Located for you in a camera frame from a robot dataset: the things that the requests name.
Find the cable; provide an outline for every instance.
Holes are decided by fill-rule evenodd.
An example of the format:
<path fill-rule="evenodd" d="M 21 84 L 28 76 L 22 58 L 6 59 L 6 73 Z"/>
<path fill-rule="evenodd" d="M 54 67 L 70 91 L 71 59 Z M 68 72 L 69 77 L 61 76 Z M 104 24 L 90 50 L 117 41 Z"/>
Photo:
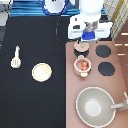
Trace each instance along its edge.
<path fill-rule="evenodd" d="M 9 1 L 8 10 L 9 10 L 9 6 L 11 5 L 11 2 L 12 2 L 12 0 Z M 8 13 L 8 17 L 9 17 L 9 13 Z"/>
<path fill-rule="evenodd" d="M 66 43 L 67 42 L 67 41 L 62 42 L 62 41 L 59 40 L 59 38 L 58 38 L 58 27 L 59 27 L 59 22 L 60 22 L 61 15 L 62 15 L 62 13 L 63 13 L 63 11 L 64 11 L 64 9 L 65 9 L 65 7 L 67 6 L 68 3 L 69 3 L 69 0 L 67 0 L 66 4 L 64 5 L 64 8 L 62 9 L 62 11 L 61 11 L 61 13 L 58 17 L 58 21 L 57 21 L 57 24 L 56 24 L 56 39 L 59 43 Z"/>

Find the white bowl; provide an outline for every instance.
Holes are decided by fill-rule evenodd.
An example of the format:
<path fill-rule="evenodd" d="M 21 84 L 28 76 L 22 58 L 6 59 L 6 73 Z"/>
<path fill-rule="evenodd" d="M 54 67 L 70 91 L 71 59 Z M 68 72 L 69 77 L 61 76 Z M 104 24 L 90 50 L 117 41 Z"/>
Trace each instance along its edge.
<path fill-rule="evenodd" d="M 51 67 L 46 63 L 39 63 L 32 69 L 32 76 L 36 81 L 44 82 L 51 77 Z"/>
<path fill-rule="evenodd" d="M 93 128 L 108 126 L 114 119 L 116 110 L 111 109 L 113 98 L 99 87 L 82 90 L 76 100 L 76 110 L 81 120 Z"/>

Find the wire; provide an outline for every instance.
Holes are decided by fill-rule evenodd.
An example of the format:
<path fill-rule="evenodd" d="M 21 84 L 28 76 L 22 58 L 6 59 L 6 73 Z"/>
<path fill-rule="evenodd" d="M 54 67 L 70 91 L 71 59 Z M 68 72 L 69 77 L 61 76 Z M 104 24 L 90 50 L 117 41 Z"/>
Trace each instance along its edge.
<path fill-rule="evenodd" d="M 59 43 L 66 43 L 67 42 L 67 41 L 62 42 L 62 41 L 59 40 L 59 38 L 58 38 L 58 27 L 59 27 L 59 22 L 60 22 L 61 15 L 62 15 L 62 13 L 63 13 L 63 11 L 64 11 L 64 9 L 65 9 L 65 7 L 67 6 L 68 3 L 69 3 L 69 0 L 67 0 L 66 4 L 64 5 L 64 8 L 62 9 L 62 11 L 61 11 L 61 13 L 58 17 L 58 21 L 57 21 L 57 24 L 56 24 L 56 39 Z"/>

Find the black cloth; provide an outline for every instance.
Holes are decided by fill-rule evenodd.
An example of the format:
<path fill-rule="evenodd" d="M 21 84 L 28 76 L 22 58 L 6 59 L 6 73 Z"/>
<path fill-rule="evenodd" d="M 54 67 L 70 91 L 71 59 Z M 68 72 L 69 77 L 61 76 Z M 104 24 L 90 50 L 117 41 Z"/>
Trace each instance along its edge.
<path fill-rule="evenodd" d="M 10 17 L 0 51 L 0 128 L 66 128 L 65 44 L 56 40 L 57 16 Z M 70 17 L 62 17 L 58 37 L 68 40 Z M 21 67 L 11 59 L 20 47 Z M 51 78 L 32 78 L 32 68 L 47 63 Z"/>
<path fill-rule="evenodd" d="M 103 76 L 112 76 L 115 73 L 115 67 L 110 62 L 101 62 L 98 70 Z"/>
<path fill-rule="evenodd" d="M 100 57 L 106 58 L 111 54 L 111 49 L 107 45 L 99 45 L 96 48 L 96 54 Z"/>

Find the blue object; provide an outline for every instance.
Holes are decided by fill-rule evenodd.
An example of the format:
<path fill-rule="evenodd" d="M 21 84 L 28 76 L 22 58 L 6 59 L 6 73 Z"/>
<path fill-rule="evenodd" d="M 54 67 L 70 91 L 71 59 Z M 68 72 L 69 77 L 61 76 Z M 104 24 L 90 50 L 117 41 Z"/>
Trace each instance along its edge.
<path fill-rule="evenodd" d="M 44 0 L 13 0 L 12 9 L 10 12 L 10 17 L 17 16 L 49 16 L 43 11 Z M 67 12 L 62 16 L 74 16 L 78 15 L 80 11 L 73 6 L 70 2 L 66 6 Z M 106 16 L 105 9 L 102 8 L 102 15 Z"/>
<path fill-rule="evenodd" d="M 43 11 L 44 11 L 44 13 L 46 15 L 60 15 L 60 14 L 65 14 L 67 12 L 67 10 L 68 10 L 68 8 L 65 7 L 62 12 L 59 12 L 59 13 L 50 13 L 47 9 L 44 8 L 45 0 L 44 0 L 44 2 L 42 2 L 42 5 L 43 5 L 43 8 L 42 9 L 43 9 Z"/>
<path fill-rule="evenodd" d="M 83 31 L 82 39 L 83 40 L 95 39 L 95 32 L 93 32 L 93 31 L 92 32 Z"/>

